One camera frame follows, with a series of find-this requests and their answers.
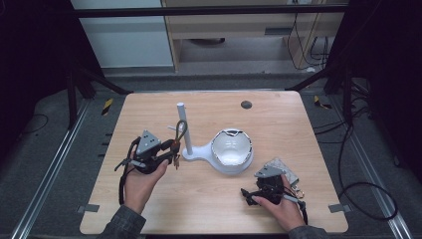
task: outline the sleeve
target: sleeve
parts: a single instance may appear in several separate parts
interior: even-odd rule
[[[329,238],[325,230],[311,226],[300,226],[289,232],[290,239],[325,239]]]
[[[146,219],[122,205],[97,238],[137,238]]]

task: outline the white vertical rod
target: white vertical rod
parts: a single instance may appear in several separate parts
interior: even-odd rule
[[[181,120],[187,121],[184,103],[177,103],[177,110],[179,111],[179,118]],[[192,143],[190,141],[189,127],[184,135],[184,138],[185,138],[187,154],[192,155],[193,151],[192,151]]]

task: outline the light wood tabletop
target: light wood tabletop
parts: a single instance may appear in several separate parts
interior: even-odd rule
[[[245,110],[241,102],[252,107]],[[169,165],[142,213],[142,234],[261,234],[284,233],[260,206],[248,206],[240,189],[256,191],[254,173],[279,157],[300,178],[309,225],[327,232],[347,230],[343,212],[331,213],[337,204],[314,131],[297,92],[173,92],[128,95],[115,126],[89,204],[98,212],[85,212],[81,232],[99,234],[118,210],[118,182],[131,142],[147,129],[165,141],[174,138],[168,128],[179,121],[177,103],[184,103],[192,144],[207,144],[221,129],[244,131],[252,142],[254,159],[238,175],[226,175],[206,161]]]

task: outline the black horizontal bar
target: black horizontal bar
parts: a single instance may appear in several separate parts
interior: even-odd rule
[[[159,7],[123,9],[83,9],[72,11],[52,11],[50,15],[103,18],[103,17],[149,17],[184,15],[225,15],[225,14],[274,14],[274,13],[334,13],[345,12],[348,4],[307,4],[307,5],[258,5],[258,6],[207,6],[207,7]]]

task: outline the white bowl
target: white bowl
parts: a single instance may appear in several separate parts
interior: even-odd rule
[[[221,170],[230,173],[245,170],[253,157],[251,140],[236,128],[226,128],[217,133],[211,142],[211,150]]]

